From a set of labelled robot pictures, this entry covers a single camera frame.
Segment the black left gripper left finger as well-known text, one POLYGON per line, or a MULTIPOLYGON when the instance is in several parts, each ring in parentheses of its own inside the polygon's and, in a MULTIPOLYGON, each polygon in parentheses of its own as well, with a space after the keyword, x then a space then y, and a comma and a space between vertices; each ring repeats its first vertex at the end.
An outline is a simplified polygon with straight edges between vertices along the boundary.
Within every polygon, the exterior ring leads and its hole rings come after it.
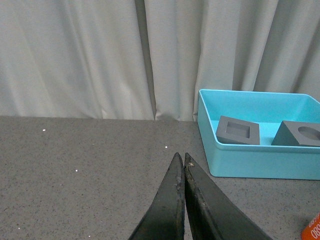
POLYGON ((175 153, 147 212, 130 240, 182 240, 185 234, 185 170, 175 153))

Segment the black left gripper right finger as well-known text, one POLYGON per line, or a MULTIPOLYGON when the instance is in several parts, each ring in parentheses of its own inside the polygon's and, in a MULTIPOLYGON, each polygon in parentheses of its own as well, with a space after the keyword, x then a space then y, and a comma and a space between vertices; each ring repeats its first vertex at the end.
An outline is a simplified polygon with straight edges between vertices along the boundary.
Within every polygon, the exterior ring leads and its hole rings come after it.
POLYGON ((270 240, 185 154, 185 203, 194 240, 270 240))

